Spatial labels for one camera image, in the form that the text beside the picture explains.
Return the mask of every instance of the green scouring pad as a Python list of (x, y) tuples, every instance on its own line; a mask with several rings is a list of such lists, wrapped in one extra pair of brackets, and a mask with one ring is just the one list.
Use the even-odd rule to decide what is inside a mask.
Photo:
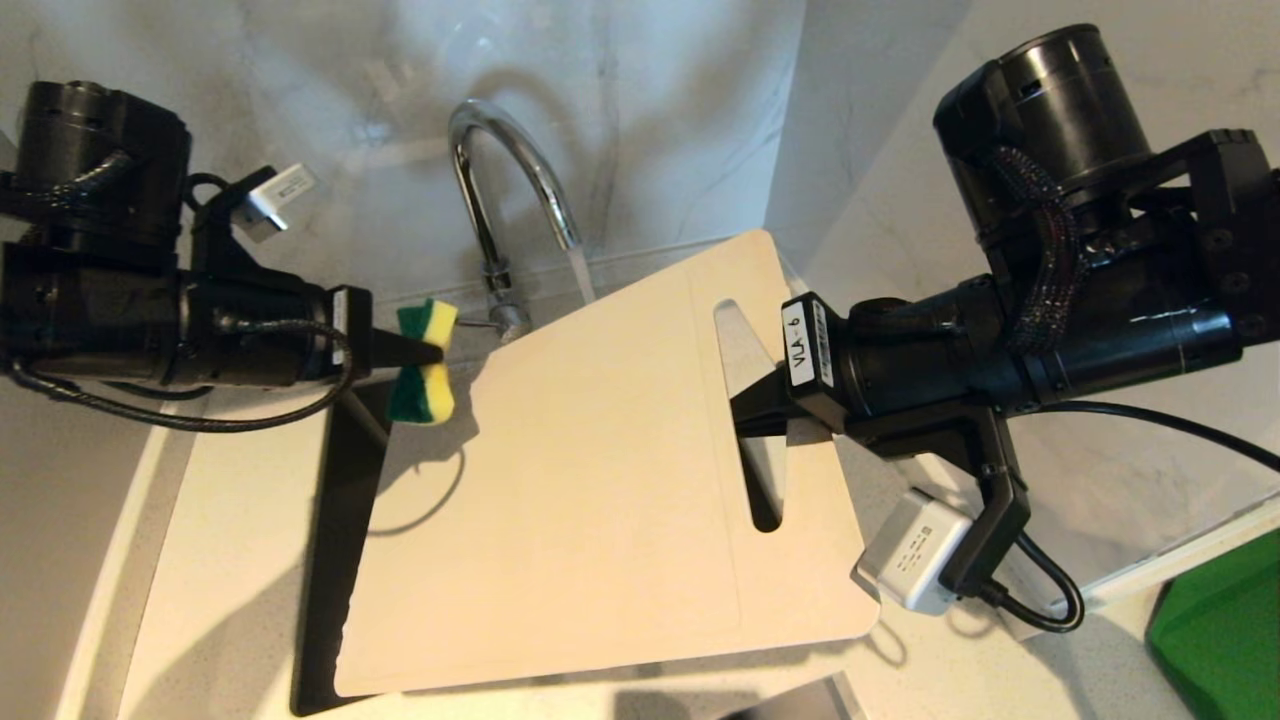
[[(421, 307), (401, 307), (401, 334), (434, 345), (440, 350), (449, 348), (453, 338), (453, 324), (458, 319), (458, 309), (438, 300), (428, 300)], [(453, 391), (449, 389), (449, 370), (444, 363), (401, 368), (392, 389), (387, 418), (393, 423), (413, 423), (435, 425), (453, 415)]]

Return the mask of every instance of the beige cutting board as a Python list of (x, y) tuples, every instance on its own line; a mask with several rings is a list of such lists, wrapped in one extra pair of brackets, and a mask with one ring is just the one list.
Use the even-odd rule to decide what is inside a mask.
[(746, 233), (492, 354), (474, 424), (397, 427), (337, 691), (867, 633), (878, 605), (849, 579), (863, 542), (829, 439), (787, 447), (782, 525), (751, 524), (713, 314), (737, 302), (777, 361), (787, 297), (772, 238)]

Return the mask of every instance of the running water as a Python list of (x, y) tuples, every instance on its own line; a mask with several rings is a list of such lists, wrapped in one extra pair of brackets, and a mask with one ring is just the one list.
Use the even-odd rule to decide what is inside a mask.
[(586, 269), (586, 255), (582, 255), (581, 245), (568, 251), (568, 263), (573, 265), (573, 277), (577, 278), (577, 291), (582, 293), (582, 304), (590, 305), (595, 302), (591, 272)]

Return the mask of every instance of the screw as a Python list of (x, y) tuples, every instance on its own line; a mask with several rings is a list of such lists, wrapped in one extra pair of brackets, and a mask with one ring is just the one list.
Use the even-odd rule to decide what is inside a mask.
[(1236, 323), (1236, 329), (1244, 337), (1258, 337), (1267, 331), (1267, 319), (1262, 315), (1245, 315)]
[(1249, 275), (1244, 273), (1229, 273), (1222, 277), (1219, 287), (1228, 295), (1240, 295), (1249, 290)]
[(1231, 243), (1235, 242), (1235, 236), (1231, 234), (1231, 231), (1217, 228), (1204, 233), (1203, 242), (1206, 250), (1221, 252), (1231, 247)]

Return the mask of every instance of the black bracket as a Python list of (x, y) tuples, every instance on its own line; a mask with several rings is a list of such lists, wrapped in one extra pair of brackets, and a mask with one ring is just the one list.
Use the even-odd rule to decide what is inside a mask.
[(1005, 416), (984, 398), (948, 400), (845, 427), (884, 460), (932, 452), (978, 480), (983, 509), (942, 569), (943, 587), (979, 593), (1030, 519)]

